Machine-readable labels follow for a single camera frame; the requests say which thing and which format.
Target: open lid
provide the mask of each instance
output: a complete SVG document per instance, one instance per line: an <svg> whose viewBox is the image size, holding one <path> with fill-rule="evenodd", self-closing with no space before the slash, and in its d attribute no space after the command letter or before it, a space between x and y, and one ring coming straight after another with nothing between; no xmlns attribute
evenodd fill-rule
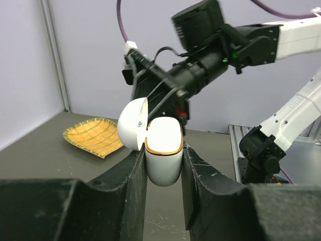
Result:
<svg viewBox="0 0 321 241"><path fill-rule="evenodd" d="M145 141L148 121L147 98L134 99L121 112L117 131L120 141L129 149L140 151Z"/></svg>

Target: woven bamboo tray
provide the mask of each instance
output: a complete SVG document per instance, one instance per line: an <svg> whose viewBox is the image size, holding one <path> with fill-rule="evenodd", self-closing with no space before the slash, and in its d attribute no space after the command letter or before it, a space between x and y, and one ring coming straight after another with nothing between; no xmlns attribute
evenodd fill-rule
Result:
<svg viewBox="0 0 321 241"><path fill-rule="evenodd" d="M66 141L100 158L123 146L117 133L117 124L105 118L93 118L66 129Z"/></svg>

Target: purple cable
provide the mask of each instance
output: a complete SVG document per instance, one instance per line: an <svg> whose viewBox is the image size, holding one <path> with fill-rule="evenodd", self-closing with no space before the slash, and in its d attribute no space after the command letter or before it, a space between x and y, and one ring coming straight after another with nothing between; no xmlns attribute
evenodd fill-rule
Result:
<svg viewBox="0 0 321 241"><path fill-rule="evenodd" d="M124 28L124 25L122 23L122 19L121 19L121 11L120 11L120 6L121 6L121 0L117 0L117 4L116 4L116 8L117 8L117 20L118 20L118 25L119 25L119 29L120 29L120 32L121 32L121 35L124 39L125 42L128 41L128 37L127 37L127 34L125 32L125 28Z"/></svg>
<svg viewBox="0 0 321 241"><path fill-rule="evenodd" d="M311 14L302 14L302 15L284 14L284 13L278 12L277 10L270 8L268 5L264 4L260 0L250 0L250 1L253 2L254 4L256 4L257 6L259 6L260 8L262 8L263 10L265 10L266 12L268 12L269 14L272 14L272 15L275 15L277 17L284 18L284 19L309 19L309 18L316 17L312 13Z"/></svg>
<svg viewBox="0 0 321 241"><path fill-rule="evenodd" d="M282 168L282 167L280 167L280 169L281 169L281 172L283 172L283 174L286 176L286 178L289 180L289 182L291 183L291 184L295 184L295 182L293 181L293 179L290 177L290 175Z"/></svg>

